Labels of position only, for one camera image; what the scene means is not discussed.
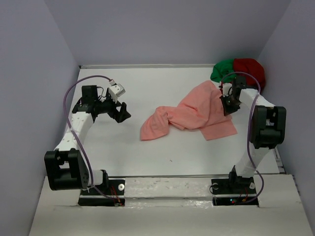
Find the pink t shirt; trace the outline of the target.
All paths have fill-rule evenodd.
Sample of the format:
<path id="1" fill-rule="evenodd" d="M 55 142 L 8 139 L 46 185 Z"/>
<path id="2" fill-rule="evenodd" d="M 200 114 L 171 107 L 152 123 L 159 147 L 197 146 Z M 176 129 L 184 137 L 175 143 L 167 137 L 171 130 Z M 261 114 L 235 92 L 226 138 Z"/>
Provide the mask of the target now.
<path id="1" fill-rule="evenodd" d="M 140 140 L 150 141 L 169 134 L 170 126 L 179 130 L 200 130 L 205 140 L 237 134 L 230 115 L 225 116 L 221 91 L 211 81 L 193 88 L 176 106 L 159 106 L 143 123 Z"/>

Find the red t shirt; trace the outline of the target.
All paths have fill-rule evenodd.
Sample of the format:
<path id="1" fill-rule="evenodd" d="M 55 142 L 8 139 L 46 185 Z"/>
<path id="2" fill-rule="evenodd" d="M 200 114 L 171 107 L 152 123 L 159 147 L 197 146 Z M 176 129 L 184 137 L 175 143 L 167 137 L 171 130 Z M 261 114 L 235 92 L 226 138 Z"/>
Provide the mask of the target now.
<path id="1" fill-rule="evenodd" d="M 266 85 L 265 71 L 258 61 L 250 58 L 234 59 L 233 70 L 235 72 L 245 72 L 255 77 L 259 82 L 261 91 L 263 91 Z"/>

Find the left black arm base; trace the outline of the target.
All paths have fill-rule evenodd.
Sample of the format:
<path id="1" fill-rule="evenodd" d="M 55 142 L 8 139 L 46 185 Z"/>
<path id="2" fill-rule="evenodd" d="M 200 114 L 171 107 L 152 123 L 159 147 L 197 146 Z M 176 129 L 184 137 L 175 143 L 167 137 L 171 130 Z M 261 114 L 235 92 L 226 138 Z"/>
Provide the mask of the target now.
<path id="1" fill-rule="evenodd" d="M 82 207 L 123 207 L 125 205 L 125 178 L 109 178 L 109 185 L 98 185 L 97 190 L 81 190 L 78 205 Z"/>

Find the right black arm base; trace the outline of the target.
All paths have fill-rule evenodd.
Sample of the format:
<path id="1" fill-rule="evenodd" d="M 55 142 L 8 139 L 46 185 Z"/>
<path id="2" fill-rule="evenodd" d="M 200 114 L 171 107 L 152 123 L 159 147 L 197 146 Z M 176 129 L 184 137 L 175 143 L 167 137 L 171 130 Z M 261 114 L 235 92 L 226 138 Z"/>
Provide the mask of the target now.
<path id="1" fill-rule="evenodd" d="M 213 206 L 259 206 L 253 178 L 246 183 L 232 183 L 227 178 L 211 180 L 209 191 L 213 196 Z"/>

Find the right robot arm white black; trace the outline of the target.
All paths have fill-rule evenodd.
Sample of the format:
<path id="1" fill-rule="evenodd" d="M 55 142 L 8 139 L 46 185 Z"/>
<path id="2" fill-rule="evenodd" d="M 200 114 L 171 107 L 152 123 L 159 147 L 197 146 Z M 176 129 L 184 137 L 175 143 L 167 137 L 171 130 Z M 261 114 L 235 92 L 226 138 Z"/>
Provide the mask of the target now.
<path id="1" fill-rule="evenodd" d="M 261 86 L 254 76 L 250 76 L 255 87 L 247 84 L 246 72 L 233 72 L 234 78 L 227 94 L 220 99 L 223 113 L 228 116 L 237 112 L 243 104 L 250 110 L 246 151 L 240 161 L 233 166 L 223 187 L 229 194 L 242 190 L 254 189 L 254 174 L 257 167 L 277 145 L 282 144 L 285 137 L 286 109 L 267 101 L 260 93 Z"/>

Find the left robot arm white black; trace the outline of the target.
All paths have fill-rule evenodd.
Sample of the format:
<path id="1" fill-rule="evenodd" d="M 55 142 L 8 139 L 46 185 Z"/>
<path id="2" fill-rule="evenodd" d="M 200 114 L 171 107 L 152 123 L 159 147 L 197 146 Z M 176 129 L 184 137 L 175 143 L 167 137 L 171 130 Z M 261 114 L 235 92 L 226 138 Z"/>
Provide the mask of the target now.
<path id="1" fill-rule="evenodd" d="M 93 170 L 82 150 L 89 129 L 101 114 L 107 114 L 117 123 L 130 118 L 126 103 L 118 98 L 124 94 L 121 84 L 111 82 L 105 96 L 98 94 L 98 86 L 82 86 L 82 96 L 74 105 L 62 140 L 53 151 L 45 153 L 44 162 L 50 188 L 57 190 L 85 190 L 92 188 L 104 194 L 109 188 L 105 170 Z"/>

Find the green t shirt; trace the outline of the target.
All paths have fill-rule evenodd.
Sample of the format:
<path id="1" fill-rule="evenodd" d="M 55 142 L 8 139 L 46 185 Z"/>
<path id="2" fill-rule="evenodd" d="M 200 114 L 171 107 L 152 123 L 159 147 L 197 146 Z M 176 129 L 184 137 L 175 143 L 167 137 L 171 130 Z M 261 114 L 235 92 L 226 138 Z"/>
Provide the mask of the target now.
<path id="1" fill-rule="evenodd" d="M 215 64 L 215 66 L 213 67 L 213 71 L 210 76 L 210 79 L 214 82 L 219 83 L 222 81 L 223 77 L 226 76 L 224 81 L 226 83 L 231 82 L 232 79 L 235 77 L 235 75 L 231 74 L 228 76 L 228 74 L 234 72 L 233 63 L 234 63 L 234 59 L 227 59 L 227 60 L 222 60 L 218 62 L 217 64 Z"/>

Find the aluminium back rail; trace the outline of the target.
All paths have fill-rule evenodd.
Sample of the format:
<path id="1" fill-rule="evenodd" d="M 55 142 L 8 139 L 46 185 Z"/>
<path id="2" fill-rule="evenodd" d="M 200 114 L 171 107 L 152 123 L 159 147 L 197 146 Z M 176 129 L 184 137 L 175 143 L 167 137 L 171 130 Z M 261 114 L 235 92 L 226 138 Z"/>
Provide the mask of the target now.
<path id="1" fill-rule="evenodd" d="M 80 69 L 129 69 L 129 68 L 210 68 L 214 64 L 91 64 L 80 65 Z"/>

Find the aluminium front rail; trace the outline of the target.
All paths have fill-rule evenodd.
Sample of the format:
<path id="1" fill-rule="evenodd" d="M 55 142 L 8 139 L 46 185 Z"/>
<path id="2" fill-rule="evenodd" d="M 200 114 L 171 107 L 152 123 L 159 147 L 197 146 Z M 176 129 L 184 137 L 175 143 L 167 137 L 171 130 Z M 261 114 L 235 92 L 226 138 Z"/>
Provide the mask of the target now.
<path id="1" fill-rule="evenodd" d="M 135 178 L 154 178 L 154 177 L 209 177 L 209 178 L 226 178 L 228 177 L 228 174 L 207 174 L 207 175 L 153 175 L 153 176 L 109 176 L 109 178 L 131 178 L 131 177 L 135 177 Z"/>

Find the aluminium left side rail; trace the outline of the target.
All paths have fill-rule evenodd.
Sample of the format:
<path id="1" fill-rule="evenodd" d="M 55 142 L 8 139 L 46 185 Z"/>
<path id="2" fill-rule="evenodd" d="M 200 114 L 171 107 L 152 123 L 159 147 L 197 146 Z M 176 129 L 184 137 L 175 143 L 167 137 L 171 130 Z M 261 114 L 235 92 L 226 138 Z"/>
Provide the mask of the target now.
<path id="1" fill-rule="evenodd" d="M 51 164 L 52 164 L 52 167 L 51 167 L 51 169 L 52 169 L 52 175 L 53 175 L 54 177 L 57 177 L 57 176 L 58 176 L 58 173 L 59 173 L 59 165 L 58 165 L 57 159 L 56 159 L 56 158 L 53 158 L 53 159 L 51 160 Z"/>

